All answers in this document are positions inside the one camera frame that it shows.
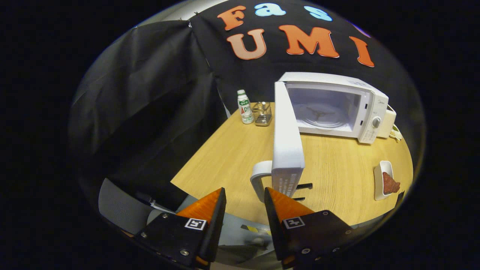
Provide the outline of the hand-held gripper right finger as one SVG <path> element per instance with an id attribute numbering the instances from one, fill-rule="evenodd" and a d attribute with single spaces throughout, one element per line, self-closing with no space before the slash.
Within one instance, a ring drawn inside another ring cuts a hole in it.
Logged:
<path id="1" fill-rule="evenodd" d="M 315 212 L 269 187 L 264 204 L 276 258 L 285 270 L 313 270 L 366 233 L 365 227 L 353 228 L 329 210 Z"/>

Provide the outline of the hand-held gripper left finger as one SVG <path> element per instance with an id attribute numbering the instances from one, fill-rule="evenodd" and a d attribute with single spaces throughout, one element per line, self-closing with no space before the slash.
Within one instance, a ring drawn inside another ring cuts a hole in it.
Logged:
<path id="1" fill-rule="evenodd" d="M 134 241 L 177 269 L 208 269 L 216 259 L 226 202 L 221 187 L 179 213 L 159 214 Z"/>

